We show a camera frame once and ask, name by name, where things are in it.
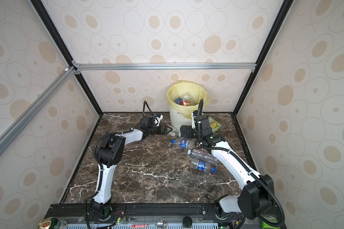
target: white trash can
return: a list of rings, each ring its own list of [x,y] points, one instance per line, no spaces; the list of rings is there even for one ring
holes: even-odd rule
[[[182,106],[175,102],[177,98],[189,92],[192,99],[197,105],[195,106]],[[170,107],[171,125],[180,130],[182,125],[191,125],[191,113],[198,109],[198,103],[204,99],[204,106],[209,103],[209,94],[203,89],[202,86],[191,82],[181,82],[172,85],[167,91],[167,103]]]

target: black round knob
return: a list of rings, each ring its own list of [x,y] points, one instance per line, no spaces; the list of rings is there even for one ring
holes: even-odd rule
[[[190,217],[186,216],[182,220],[182,225],[183,227],[190,228],[193,225],[193,220]]]

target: brown marble surface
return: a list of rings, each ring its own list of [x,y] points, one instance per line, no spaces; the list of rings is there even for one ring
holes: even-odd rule
[[[169,113],[162,113],[162,123],[170,124]],[[246,161],[237,132],[229,114],[213,113],[224,127],[219,133]],[[83,203],[96,189],[98,166],[92,150],[105,133],[134,127],[141,113],[104,114],[64,203]],[[181,152],[170,144],[170,135],[152,135],[125,146],[117,165],[111,188],[112,203],[206,203],[223,195],[240,193],[238,183],[219,162],[215,173],[204,173],[189,166],[187,150]]]

